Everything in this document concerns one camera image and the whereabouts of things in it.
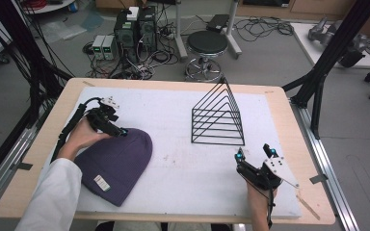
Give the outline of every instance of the metal wire frame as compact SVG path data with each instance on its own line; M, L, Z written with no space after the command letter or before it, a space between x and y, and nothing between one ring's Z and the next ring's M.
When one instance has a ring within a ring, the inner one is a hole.
M245 145L240 110L225 77L192 109L191 142Z

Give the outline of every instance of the hand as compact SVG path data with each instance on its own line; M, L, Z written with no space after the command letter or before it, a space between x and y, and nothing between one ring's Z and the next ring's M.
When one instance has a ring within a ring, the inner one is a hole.
M84 147L93 145L95 142L111 138L105 133L97 133L90 126L89 121L83 117L68 136L68 140L60 149L57 158L67 158L74 161L77 152Z
M248 202L251 209L251 226L254 231L267 231L269 226L267 223L267 213L269 208L269 191L262 191L254 188L247 182L248 185Z

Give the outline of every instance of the purple beanie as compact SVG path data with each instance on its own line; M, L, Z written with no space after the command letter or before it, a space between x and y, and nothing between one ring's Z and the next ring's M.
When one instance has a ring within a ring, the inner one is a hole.
M135 128L127 130L126 137L98 141L74 161L83 172L82 183L116 206L130 194L152 154L149 134Z

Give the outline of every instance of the gray floor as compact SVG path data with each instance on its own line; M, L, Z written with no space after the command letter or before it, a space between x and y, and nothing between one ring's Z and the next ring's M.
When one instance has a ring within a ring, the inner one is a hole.
M51 43L74 75L83 77L90 62L82 47L95 35L112 33L114 21L98 19L93 11L70 14L48 13L42 22L65 20L67 26L87 25L90 30L72 40ZM184 19L183 27L196 18ZM203 24L194 23L194 28ZM231 51L217 59L231 84L283 86L305 75L312 65L295 37L273 32L255 42L242 41L233 34L243 54L235 60ZM185 63L156 68L152 80L184 81ZM360 230L370 230L370 83L363 81L370 70L334 68L325 83L320 135L343 192ZM29 86L14 64L0 64L0 145L29 105ZM287 92L293 96L297 90ZM17 220L1 219L0 230L13 230ZM76 220L71 230L93 230L94 221ZM331 226L275 224L272 230L342 230L339 221Z

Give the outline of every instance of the stool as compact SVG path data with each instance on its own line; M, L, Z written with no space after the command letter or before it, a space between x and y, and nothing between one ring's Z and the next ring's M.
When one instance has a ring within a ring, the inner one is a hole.
M188 50L200 58L192 59L186 65L186 78L210 82L223 76L219 64L211 59L222 55L227 49L225 36L212 31L199 31L188 36L187 43Z

